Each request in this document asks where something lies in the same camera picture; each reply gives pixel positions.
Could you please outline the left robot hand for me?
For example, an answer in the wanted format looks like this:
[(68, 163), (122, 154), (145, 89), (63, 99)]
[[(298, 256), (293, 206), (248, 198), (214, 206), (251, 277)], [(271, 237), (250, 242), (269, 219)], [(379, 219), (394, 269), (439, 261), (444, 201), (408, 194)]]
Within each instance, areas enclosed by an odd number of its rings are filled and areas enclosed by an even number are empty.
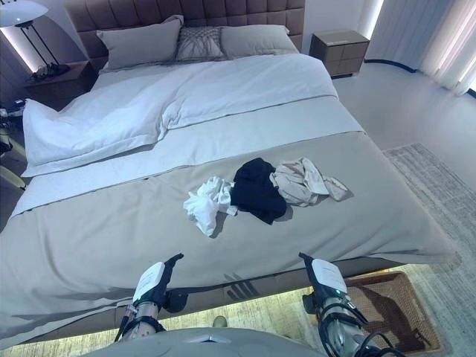
[(139, 278), (132, 298), (135, 309), (143, 303), (154, 303), (159, 309), (170, 313), (182, 311), (188, 299), (188, 293), (179, 290), (167, 290), (176, 262), (184, 257), (179, 253), (165, 263), (157, 262), (150, 266)]

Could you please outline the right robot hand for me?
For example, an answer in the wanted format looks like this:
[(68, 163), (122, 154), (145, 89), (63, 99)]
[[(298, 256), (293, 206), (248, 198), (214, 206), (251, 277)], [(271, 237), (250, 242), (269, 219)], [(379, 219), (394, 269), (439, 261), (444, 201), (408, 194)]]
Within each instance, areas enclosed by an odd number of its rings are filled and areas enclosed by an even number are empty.
[(303, 296), (303, 306), (308, 314), (319, 315), (333, 308), (341, 308), (347, 296), (347, 286), (339, 268), (321, 259), (300, 252), (313, 292)]

